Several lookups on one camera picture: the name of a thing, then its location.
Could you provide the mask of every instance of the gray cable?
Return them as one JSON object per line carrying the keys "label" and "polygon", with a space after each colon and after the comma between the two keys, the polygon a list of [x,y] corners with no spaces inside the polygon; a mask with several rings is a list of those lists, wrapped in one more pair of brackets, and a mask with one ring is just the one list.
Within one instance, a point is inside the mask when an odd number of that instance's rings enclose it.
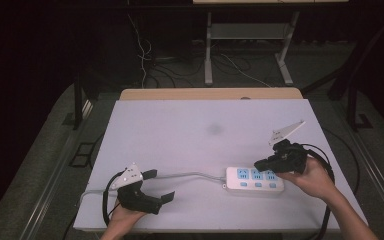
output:
{"label": "gray cable", "polygon": [[205,173],[200,172],[187,172],[187,173],[177,173],[177,174],[168,174],[168,175],[158,175],[155,177],[156,179],[163,179],[163,178],[176,178],[176,177],[188,177],[188,176],[201,176],[205,178],[210,178],[217,181],[226,181],[225,177],[214,177]]}
{"label": "gray cable", "polygon": [[[82,201],[83,201],[83,198],[84,196],[88,195],[88,194],[102,194],[104,193],[105,190],[87,190],[85,191],[84,193],[82,193],[82,195],[80,196],[80,199],[79,199],[79,202],[77,203],[77,206],[80,207],[80,205],[82,204]],[[109,194],[109,196],[111,197],[117,197],[117,195],[115,194]]]}

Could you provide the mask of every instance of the power strip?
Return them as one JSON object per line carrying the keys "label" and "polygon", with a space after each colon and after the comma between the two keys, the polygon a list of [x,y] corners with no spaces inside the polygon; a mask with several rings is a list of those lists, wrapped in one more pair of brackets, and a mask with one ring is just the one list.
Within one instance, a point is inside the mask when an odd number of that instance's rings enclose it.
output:
{"label": "power strip", "polygon": [[226,169],[226,187],[229,191],[261,193],[280,193],[285,189],[283,179],[274,172],[245,167]]}

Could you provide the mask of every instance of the human hand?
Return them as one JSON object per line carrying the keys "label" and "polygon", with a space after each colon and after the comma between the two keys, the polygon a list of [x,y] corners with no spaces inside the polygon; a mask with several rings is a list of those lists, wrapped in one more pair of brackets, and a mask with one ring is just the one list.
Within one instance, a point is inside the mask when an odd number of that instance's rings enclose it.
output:
{"label": "human hand", "polygon": [[307,158],[307,164],[303,174],[277,173],[276,175],[292,182],[308,195],[324,201],[339,192],[323,166],[311,157]]}
{"label": "human hand", "polygon": [[146,215],[144,212],[132,211],[123,208],[119,204],[118,200],[116,201],[115,206],[116,207],[112,213],[107,230],[105,230],[101,240],[120,239],[133,228],[135,223],[141,217]]}

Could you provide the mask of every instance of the table surface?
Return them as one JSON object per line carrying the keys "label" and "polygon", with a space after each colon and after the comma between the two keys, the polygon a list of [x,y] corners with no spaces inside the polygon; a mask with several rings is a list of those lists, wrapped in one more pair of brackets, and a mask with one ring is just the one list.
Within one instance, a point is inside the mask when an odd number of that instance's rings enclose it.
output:
{"label": "table surface", "polygon": [[[202,172],[225,176],[227,167],[252,167],[255,161],[272,155],[268,146],[272,130],[304,120],[306,124],[289,140],[314,144],[326,152],[337,187],[365,220],[310,104],[297,89],[178,90],[122,93],[86,191],[104,189],[115,173],[132,162],[141,171],[157,169],[162,175]],[[242,97],[251,100],[239,100]],[[321,200],[289,182],[279,195],[232,193],[223,189],[222,183],[202,177],[151,179],[144,182],[142,191],[155,197],[171,191],[176,195],[159,215],[142,218],[133,232],[315,231],[325,208]],[[110,197],[109,211],[114,201],[115,197]],[[74,228],[104,230],[101,203],[102,195],[86,195]],[[339,230],[333,216],[328,230]]]}

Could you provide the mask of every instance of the black floor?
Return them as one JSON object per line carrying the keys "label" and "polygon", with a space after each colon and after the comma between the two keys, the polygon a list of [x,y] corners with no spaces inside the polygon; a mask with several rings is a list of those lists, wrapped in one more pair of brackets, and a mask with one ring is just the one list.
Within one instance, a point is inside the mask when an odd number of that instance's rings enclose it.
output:
{"label": "black floor", "polygon": [[[273,87],[284,87],[273,54],[280,49],[276,42],[260,42],[258,48],[215,43],[213,47],[212,87],[265,87],[263,81]],[[304,88],[340,67],[351,53],[349,43],[301,44],[291,46],[286,64],[294,81],[294,87]],[[195,43],[193,58],[160,58],[148,69],[146,88],[204,88],[203,48]],[[235,62],[242,72],[233,67]],[[350,186],[359,181],[356,198],[368,219],[370,227],[384,239],[384,184],[372,173],[376,166],[384,178],[384,119],[363,94],[358,96],[357,112],[367,116],[372,128],[353,132],[345,122],[346,99],[330,101],[326,95],[332,82],[310,92],[310,100],[316,116]],[[0,239],[96,239],[99,234],[85,233],[69,227],[76,214],[76,203],[84,191],[91,170],[68,167],[73,153],[81,142],[95,142],[105,131],[112,106],[119,93],[101,92],[92,102],[90,113],[77,131],[62,125],[67,114],[73,112],[73,89],[70,87],[60,97],[48,116],[48,120],[36,138],[12,185],[0,203]],[[92,154],[96,157],[100,141]],[[359,163],[352,160],[355,154]],[[302,239],[305,234],[266,236],[264,239]],[[207,239],[204,235],[152,236],[154,239]],[[225,236],[212,239],[226,239]],[[254,239],[257,235],[243,235]],[[332,234],[326,239],[340,239]]]}

